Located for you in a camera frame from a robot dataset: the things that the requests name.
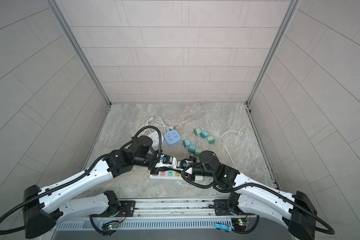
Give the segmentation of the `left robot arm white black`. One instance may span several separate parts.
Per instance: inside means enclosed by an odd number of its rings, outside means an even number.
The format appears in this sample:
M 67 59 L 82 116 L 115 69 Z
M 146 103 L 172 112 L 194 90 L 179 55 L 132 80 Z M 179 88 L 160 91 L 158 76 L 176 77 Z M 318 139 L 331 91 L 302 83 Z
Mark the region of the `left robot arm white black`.
M 33 185 L 25 190 L 24 201 L 0 217 L 0 224 L 18 210 L 23 211 L 22 227 L 1 230 L 1 235 L 25 231 L 27 239 L 42 236 L 64 216 L 61 206 L 82 192 L 143 166 L 152 170 L 161 159 L 163 136 L 154 126 L 145 126 L 120 149 L 98 157 L 88 169 L 56 184 L 39 188 Z

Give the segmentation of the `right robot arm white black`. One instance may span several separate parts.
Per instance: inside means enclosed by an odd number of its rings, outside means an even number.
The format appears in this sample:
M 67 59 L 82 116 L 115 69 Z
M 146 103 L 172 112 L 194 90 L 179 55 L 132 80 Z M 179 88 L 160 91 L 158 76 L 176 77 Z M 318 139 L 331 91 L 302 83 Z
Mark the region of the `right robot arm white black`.
M 335 230 L 318 217 L 305 193 L 297 191 L 292 194 L 261 184 L 222 164 L 212 151 L 201 152 L 198 162 L 184 159 L 177 166 L 189 184 L 228 193 L 228 208 L 235 215 L 254 214 L 272 220 L 299 240 L 313 240 L 317 232 L 335 234 Z

